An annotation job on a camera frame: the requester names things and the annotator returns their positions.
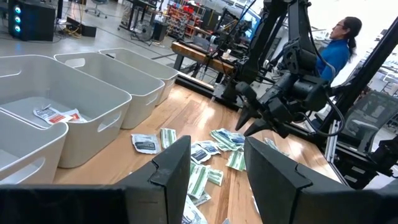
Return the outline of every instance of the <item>bin handle cutout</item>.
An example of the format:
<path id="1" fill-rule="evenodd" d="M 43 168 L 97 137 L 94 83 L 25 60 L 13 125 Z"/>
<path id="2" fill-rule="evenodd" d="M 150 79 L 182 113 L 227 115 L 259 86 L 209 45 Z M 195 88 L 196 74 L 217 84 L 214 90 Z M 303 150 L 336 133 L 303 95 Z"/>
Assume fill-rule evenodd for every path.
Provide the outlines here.
<path id="1" fill-rule="evenodd" d="M 66 60 L 64 63 L 65 63 L 65 65 L 68 65 L 69 67 L 79 68 L 79 67 L 85 66 L 86 60 L 84 58 L 73 58 L 73 59 Z"/>
<path id="2" fill-rule="evenodd" d="M 111 127 L 112 125 L 114 125 L 116 122 L 119 121 L 121 116 L 122 116 L 122 111 L 118 111 L 117 113 L 114 113 L 112 115 L 105 116 L 102 123 L 99 124 L 97 132 L 100 133 L 103 130 L 107 129 L 108 127 Z"/>
<path id="3" fill-rule="evenodd" d="M 155 97 L 154 97 L 153 99 L 148 100 L 148 103 L 146 104 L 146 106 L 148 106 L 148 105 L 150 105 L 151 103 L 153 103 L 153 102 L 157 99 L 157 96 L 158 96 L 158 95 L 159 95 L 159 94 L 156 93 L 156 95 L 155 95 Z"/>
<path id="4" fill-rule="evenodd" d="M 23 180 L 26 180 L 28 177 L 32 176 L 37 171 L 39 171 L 44 165 L 44 163 L 45 163 L 45 157 L 39 157 L 39 158 L 30 157 L 22 161 L 19 161 L 14 165 L 5 168 L 4 170 L 0 170 L 0 184 L 16 184 L 15 182 L 8 183 L 3 180 L 9 177 L 17 178 L 19 175 L 21 175 L 18 174 L 18 172 L 22 172 L 22 170 L 24 169 L 27 169 L 26 171 L 28 171 L 28 169 L 35 169 L 33 171 L 30 171 L 26 176 L 18 177 L 17 182 L 22 182 Z"/>
<path id="5" fill-rule="evenodd" d="M 116 58 L 116 54 L 115 53 L 108 53 L 108 54 L 105 54 L 105 55 L 108 56 L 108 57 L 111 57 L 113 59 Z"/>

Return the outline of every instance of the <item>woman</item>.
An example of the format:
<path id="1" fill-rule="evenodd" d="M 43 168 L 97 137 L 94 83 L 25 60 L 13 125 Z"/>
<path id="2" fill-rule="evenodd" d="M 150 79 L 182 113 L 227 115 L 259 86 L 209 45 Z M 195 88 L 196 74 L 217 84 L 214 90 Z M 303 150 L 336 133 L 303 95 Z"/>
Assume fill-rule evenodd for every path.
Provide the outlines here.
<path id="1" fill-rule="evenodd" d="M 322 51 L 321 56 L 335 68 L 335 75 L 344 68 L 347 61 L 353 56 L 356 48 L 355 37 L 359 34 L 361 28 L 362 22 L 356 17 L 346 17 L 333 28 L 330 34 L 332 41 Z M 319 57 L 316 67 L 321 78 L 330 82 L 333 81 L 335 77 L 331 72 L 331 68 L 323 63 Z"/>

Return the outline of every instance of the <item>black mesh chair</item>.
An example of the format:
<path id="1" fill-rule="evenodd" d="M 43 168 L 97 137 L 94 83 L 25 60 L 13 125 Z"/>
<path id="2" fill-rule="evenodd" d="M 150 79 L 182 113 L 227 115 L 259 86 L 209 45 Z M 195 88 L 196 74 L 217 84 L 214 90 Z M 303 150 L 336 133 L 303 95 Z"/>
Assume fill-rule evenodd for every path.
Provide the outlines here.
<path id="1" fill-rule="evenodd" d="M 397 98 L 370 91 L 349 109 L 342 133 L 361 141 L 358 151 L 370 152 L 377 132 L 397 113 Z"/>

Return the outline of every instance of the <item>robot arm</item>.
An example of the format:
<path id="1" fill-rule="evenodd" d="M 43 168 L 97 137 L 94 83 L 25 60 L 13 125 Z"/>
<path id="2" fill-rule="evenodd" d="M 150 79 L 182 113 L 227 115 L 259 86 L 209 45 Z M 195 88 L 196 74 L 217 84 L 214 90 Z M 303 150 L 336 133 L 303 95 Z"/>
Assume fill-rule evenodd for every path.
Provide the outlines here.
<path id="1" fill-rule="evenodd" d="M 307 7 L 308 0 L 268 0 L 269 15 L 259 26 L 251 42 L 248 59 L 236 74 L 238 84 L 235 90 L 246 97 L 241 117 L 236 125 L 240 129 L 250 118 L 257 118 L 246 130 L 245 135 L 252 135 L 263 129 L 271 129 L 285 138 L 289 135 L 284 123 L 302 119 L 306 111 L 319 111 L 327 103 L 330 87 L 315 71 L 317 56 L 309 38 L 311 32 Z M 278 17 L 289 12 L 289 41 L 283 49 L 284 59 L 289 72 L 285 73 L 274 86 L 257 99 L 255 91 L 249 86 L 259 76 L 258 64 L 261 54 L 266 54 L 274 38 Z"/>

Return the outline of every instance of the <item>desk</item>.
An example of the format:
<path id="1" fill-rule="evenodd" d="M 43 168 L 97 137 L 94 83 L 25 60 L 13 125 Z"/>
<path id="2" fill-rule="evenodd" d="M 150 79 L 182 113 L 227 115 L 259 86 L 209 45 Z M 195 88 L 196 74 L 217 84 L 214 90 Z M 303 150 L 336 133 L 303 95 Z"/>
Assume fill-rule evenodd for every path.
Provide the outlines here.
<path id="1" fill-rule="evenodd" d="M 203 29 L 201 29 L 199 27 L 195 27 L 194 29 L 195 29 L 195 31 L 193 33 L 194 36 L 197 35 L 198 32 L 201 33 L 201 34 L 204 34 L 205 37 L 208 36 L 208 35 L 211 36 L 211 33 L 207 32 L 207 31 L 205 31 L 205 30 L 203 30 Z"/>
<path id="2" fill-rule="evenodd" d="M 184 57 L 187 57 L 187 58 L 194 60 L 198 63 L 205 63 L 206 55 L 204 53 L 201 53 L 197 50 L 187 47 L 181 43 L 178 43 L 178 42 L 172 43 L 172 50 L 174 53 L 177 54 L 177 59 L 175 59 L 175 63 L 174 63 L 174 69 L 176 69 L 176 70 L 181 69 L 181 65 L 182 65 L 182 61 L 183 61 Z M 225 62 L 221 62 L 220 60 L 217 60 L 217 59 L 211 60 L 209 63 L 209 67 L 212 69 L 215 69 L 217 72 L 221 72 L 221 73 L 226 72 L 227 74 L 231 73 L 234 69 L 234 67 L 232 65 L 229 65 Z"/>
<path id="3" fill-rule="evenodd" d="M 169 98 L 156 107 L 152 115 L 132 130 L 121 130 L 118 138 L 90 159 L 86 164 L 74 169 L 58 169 L 56 184 L 113 184 L 131 171 L 137 170 L 153 158 L 153 155 L 136 152 L 131 144 L 131 133 L 156 134 L 160 128 L 177 130 L 177 137 L 189 134 L 192 142 L 213 140 L 209 132 L 218 128 L 233 130 L 238 114 L 226 107 L 211 102 L 195 92 L 175 85 Z M 282 139 L 271 131 L 255 135 L 258 139 L 271 138 L 280 150 L 290 154 L 290 158 L 338 181 L 327 161 L 309 142 L 290 135 Z M 220 224 L 229 218 L 232 224 L 261 223 L 252 200 L 246 172 L 226 167 L 231 152 L 213 156 L 204 164 L 224 172 L 220 186 L 208 182 L 206 191 L 212 199 L 198 208 L 209 224 Z"/>
<path id="4" fill-rule="evenodd" d="M 131 29 L 135 28 L 138 22 L 138 14 L 139 14 L 139 8 L 142 9 L 142 14 L 141 14 L 141 19 L 140 21 L 144 20 L 145 17 L 145 12 L 146 10 L 148 10 L 148 8 L 153 8 L 156 10 L 156 5 L 155 4 L 151 4 L 149 2 L 143 1 L 143 0 L 127 0 L 129 2 L 132 3 L 132 8 L 131 8 L 131 12 L 130 12 L 130 18 L 129 18 L 129 22 L 127 23 L 127 27 L 125 27 L 124 25 L 119 25 L 118 29 L 123 28 L 125 30 L 131 31 Z M 132 24 L 132 16 L 134 14 L 134 10 L 135 8 L 138 7 L 137 10 L 137 14 L 134 15 L 134 24 L 133 26 L 131 26 Z M 154 16 L 152 15 L 151 19 L 150 19 L 150 23 L 152 24 L 154 19 Z"/>

